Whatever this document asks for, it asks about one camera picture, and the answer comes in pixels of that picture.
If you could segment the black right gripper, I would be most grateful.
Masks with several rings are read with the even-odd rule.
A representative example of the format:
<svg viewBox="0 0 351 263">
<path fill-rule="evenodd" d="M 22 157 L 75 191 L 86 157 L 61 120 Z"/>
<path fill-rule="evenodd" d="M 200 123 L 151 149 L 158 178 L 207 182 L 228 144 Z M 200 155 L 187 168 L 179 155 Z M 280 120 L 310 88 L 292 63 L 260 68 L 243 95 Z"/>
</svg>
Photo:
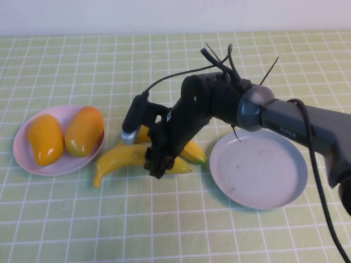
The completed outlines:
<svg viewBox="0 0 351 263">
<path fill-rule="evenodd" d="M 146 148 L 144 168 L 149 175 L 161 179 L 164 174 L 175 174 L 176 157 L 189 161 L 205 161 L 194 136 L 211 120 L 208 101 L 178 101 L 166 116 L 150 130 L 151 147 Z M 161 170 L 163 157 L 164 171 Z"/>
</svg>

